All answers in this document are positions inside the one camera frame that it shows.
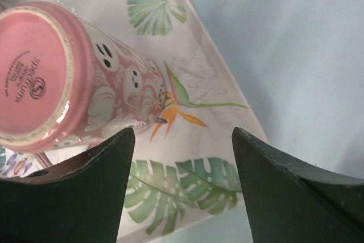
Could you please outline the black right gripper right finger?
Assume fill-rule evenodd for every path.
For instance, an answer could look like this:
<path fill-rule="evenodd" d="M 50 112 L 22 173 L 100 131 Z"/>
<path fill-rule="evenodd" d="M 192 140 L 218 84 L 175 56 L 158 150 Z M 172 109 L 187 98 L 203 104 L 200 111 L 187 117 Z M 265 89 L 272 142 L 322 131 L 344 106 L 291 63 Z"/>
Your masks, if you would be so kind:
<path fill-rule="evenodd" d="M 254 242 L 362 242 L 363 180 L 282 152 L 236 127 L 232 143 Z"/>

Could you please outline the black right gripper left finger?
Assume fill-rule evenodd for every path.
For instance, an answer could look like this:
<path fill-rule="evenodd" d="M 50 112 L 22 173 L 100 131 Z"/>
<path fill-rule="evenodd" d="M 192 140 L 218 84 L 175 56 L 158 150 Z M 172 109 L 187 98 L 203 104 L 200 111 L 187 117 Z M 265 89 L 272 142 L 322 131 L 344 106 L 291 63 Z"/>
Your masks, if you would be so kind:
<path fill-rule="evenodd" d="M 1 180 L 2 242 L 116 242 L 134 152 L 123 129 L 27 177 Z"/>

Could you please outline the pink face pattern mug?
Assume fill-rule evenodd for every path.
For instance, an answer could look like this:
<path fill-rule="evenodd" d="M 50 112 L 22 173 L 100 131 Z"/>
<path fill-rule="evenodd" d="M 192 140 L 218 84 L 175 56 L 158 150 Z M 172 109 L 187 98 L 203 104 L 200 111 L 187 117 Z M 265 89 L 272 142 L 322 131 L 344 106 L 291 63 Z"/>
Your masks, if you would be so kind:
<path fill-rule="evenodd" d="M 148 129 L 166 98 L 149 58 L 51 2 L 1 13 L 1 144 L 38 153 Z"/>

